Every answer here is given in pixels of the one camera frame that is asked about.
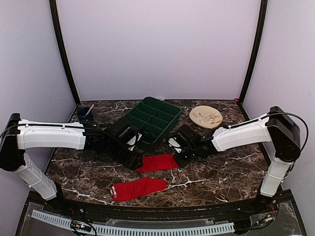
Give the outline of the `red sock plain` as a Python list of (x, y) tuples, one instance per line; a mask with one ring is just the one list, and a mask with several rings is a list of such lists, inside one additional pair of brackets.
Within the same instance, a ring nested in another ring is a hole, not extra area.
[(177, 164), (173, 157), (173, 154), (144, 156), (142, 158), (142, 166), (136, 169), (136, 171), (148, 173), (153, 171), (179, 168), (180, 166)]

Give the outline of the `red sock with santa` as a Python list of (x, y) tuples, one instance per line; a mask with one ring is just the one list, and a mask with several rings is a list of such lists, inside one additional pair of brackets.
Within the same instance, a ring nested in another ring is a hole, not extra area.
[(143, 197), (167, 188), (167, 182), (162, 179), (142, 178), (132, 182), (117, 183), (110, 191), (114, 201), (129, 201)]

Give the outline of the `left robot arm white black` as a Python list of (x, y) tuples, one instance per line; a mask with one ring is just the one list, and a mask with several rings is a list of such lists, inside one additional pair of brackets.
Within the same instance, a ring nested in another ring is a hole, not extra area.
[(13, 113), (0, 135), (0, 167), (13, 172), (35, 190), (58, 214), (69, 211), (61, 188), (50, 180), (26, 153), (30, 148), (69, 148), (107, 154), (136, 170), (143, 165), (142, 153), (134, 150), (142, 135), (126, 118), (100, 124), (94, 120), (44, 123), (21, 119)]

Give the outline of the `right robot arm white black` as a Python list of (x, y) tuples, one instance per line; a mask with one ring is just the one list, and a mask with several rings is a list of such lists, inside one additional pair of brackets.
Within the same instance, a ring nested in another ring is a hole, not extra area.
[(269, 207), (270, 198), (276, 194), (279, 185), (292, 170), (306, 145), (301, 143), (300, 128), (292, 118), (304, 121), (298, 115), (274, 106), (268, 113), (257, 118), (219, 127), (204, 135), (197, 134), (187, 125), (182, 125), (168, 139), (168, 144), (175, 150), (174, 159), (177, 164), (185, 167), (198, 157), (205, 159), (231, 148), (271, 142), (275, 156), (260, 186), (260, 195), (251, 203), (251, 209), (255, 213), (262, 213)]

